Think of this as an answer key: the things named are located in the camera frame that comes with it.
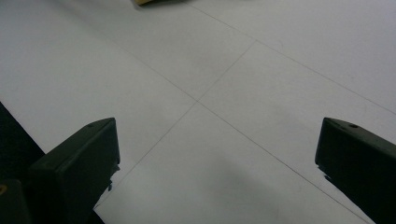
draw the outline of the white tile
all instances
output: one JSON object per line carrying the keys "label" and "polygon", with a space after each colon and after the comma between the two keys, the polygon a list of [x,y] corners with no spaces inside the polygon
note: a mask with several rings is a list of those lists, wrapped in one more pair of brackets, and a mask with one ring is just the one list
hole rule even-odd
{"label": "white tile", "polygon": [[183,91],[199,99],[252,39],[178,1],[59,1]]}
{"label": "white tile", "polygon": [[328,183],[315,165],[323,118],[359,124],[396,143],[394,114],[259,43],[201,101],[357,213],[360,209]]}
{"label": "white tile", "polygon": [[96,211],[108,224],[364,223],[199,104]]}
{"label": "white tile", "polygon": [[187,1],[396,113],[396,2]]}
{"label": "white tile", "polygon": [[115,117],[117,184],[194,100],[48,2],[0,7],[0,100],[46,152],[84,125]]}

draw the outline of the white surface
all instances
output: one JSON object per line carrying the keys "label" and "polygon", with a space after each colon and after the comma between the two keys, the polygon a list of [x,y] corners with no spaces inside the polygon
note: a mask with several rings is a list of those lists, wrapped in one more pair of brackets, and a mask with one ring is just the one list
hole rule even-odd
{"label": "white surface", "polygon": [[96,211],[107,224],[361,223],[199,104]]}
{"label": "white surface", "polygon": [[396,143],[395,11],[5,0],[0,100],[47,152],[116,118],[121,171],[97,207],[107,223],[365,223],[314,156],[323,117]]}

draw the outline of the dark object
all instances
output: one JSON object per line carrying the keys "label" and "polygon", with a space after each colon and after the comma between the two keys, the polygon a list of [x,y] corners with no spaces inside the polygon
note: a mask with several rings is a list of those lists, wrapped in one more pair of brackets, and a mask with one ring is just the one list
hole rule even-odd
{"label": "dark object", "polygon": [[324,119],[315,162],[375,223],[396,223],[396,146],[363,128]]}
{"label": "dark object", "polygon": [[0,223],[32,223],[19,180],[0,181]]}
{"label": "dark object", "polygon": [[66,139],[29,168],[44,223],[85,223],[119,169],[116,121],[102,119]]}
{"label": "dark object", "polygon": [[[78,181],[79,178],[82,178],[83,174],[87,176],[87,178],[84,179],[82,182],[73,184],[74,188],[72,190],[77,191],[79,190],[77,188],[84,188],[80,190],[82,190],[83,192],[88,191],[88,193],[82,195],[82,197],[80,198],[67,198],[67,200],[65,201],[57,201],[60,204],[66,205],[70,205],[70,201],[73,203],[78,203],[78,206],[76,206],[71,211],[80,211],[77,211],[77,215],[71,214],[71,216],[80,216],[81,220],[73,223],[103,224],[103,221],[92,211],[92,208],[102,192],[108,186],[108,183],[110,181],[108,173],[113,174],[115,172],[115,169],[118,168],[117,164],[120,161],[116,123],[114,119],[104,119],[87,126],[96,127],[96,129],[94,130],[96,130],[97,133],[89,132],[88,130],[84,131],[83,128],[78,133],[76,133],[71,138],[67,139],[64,143],[61,144],[61,146],[65,146],[64,144],[66,142],[70,143],[70,141],[73,141],[73,139],[77,139],[78,141],[80,141],[79,143],[76,142],[66,145],[69,147],[78,146],[77,148],[61,149],[62,152],[53,152],[49,154],[55,154],[55,157],[57,159],[65,159],[65,161],[62,161],[59,164],[64,164],[64,162],[71,161],[69,165],[64,166],[65,169],[63,169],[62,171],[64,172],[63,174],[69,174],[72,176],[64,175],[62,179],[57,180],[65,181],[65,183],[68,183],[68,186],[70,186],[72,181]],[[105,158],[106,153],[104,151],[106,150],[109,150],[108,153],[111,153],[111,156],[109,156],[108,158]],[[49,163],[53,164],[52,161],[50,161],[53,156],[49,156],[49,158],[47,158],[47,156],[44,155],[44,152],[39,148],[35,141],[29,136],[29,134],[26,133],[22,126],[0,103],[1,224],[65,223],[64,220],[59,222],[47,221],[54,216],[48,217],[48,215],[50,215],[49,209],[48,207],[43,206],[54,206],[58,208],[60,207],[60,205],[56,202],[52,202],[51,200],[47,200],[46,203],[42,203],[42,199],[39,198],[39,193],[45,192],[43,192],[41,189],[35,191],[34,189],[37,189],[37,186],[35,186],[35,188],[32,188],[31,182],[37,181],[32,181],[28,178],[28,168],[40,158],[42,158],[42,160],[37,162],[48,161]],[[87,169],[86,165],[88,164],[92,165],[92,168],[94,167],[94,171],[92,169]],[[20,181],[4,181],[2,179],[19,179]],[[49,180],[49,182],[52,181],[54,183],[57,183],[57,180]],[[76,195],[80,194],[78,192],[73,193],[73,191],[70,191],[68,192],[67,197],[74,197]],[[63,196],[64,195],[56,195],[56,198],[59,199]],[[13,204],[9,203],[10,198],[12,198]],[[28,210],[24,209],[25,205],[22,205],[26,203],[29,208]],[[88,203],[91,203],[92,205],[92,207],[89,209],[87,206]],[[65,211],[61,212],[63,214],[70,214],[69,212]]]}

